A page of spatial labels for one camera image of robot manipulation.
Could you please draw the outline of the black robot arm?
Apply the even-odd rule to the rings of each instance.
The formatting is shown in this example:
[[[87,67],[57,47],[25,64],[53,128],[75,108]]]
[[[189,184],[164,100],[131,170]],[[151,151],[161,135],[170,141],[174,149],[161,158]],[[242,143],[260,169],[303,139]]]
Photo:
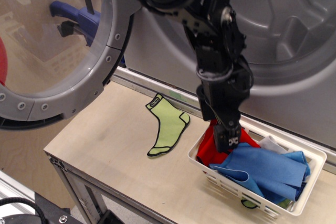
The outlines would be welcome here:
[[[240,105],[249,97],[254,76],[242,52],[245,35],[239,31],[230,0],[139,0],[148,11],[183,25],[196,53],[197,96],[205,120],[216,120],[216,150],[235,149],[242,135]]]

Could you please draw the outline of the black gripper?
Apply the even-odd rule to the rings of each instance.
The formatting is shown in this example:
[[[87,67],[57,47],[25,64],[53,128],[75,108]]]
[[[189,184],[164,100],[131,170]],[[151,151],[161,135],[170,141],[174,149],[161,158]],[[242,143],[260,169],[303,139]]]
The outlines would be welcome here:
[[[202,82],[201,95],[220,125],[214,126],[214,143],[219,153],[227,153],[240,143],[239,124],[241,103],[250,95],[254,77],[248,64],[238,62],[227,72],[215,73],[197,69]]]

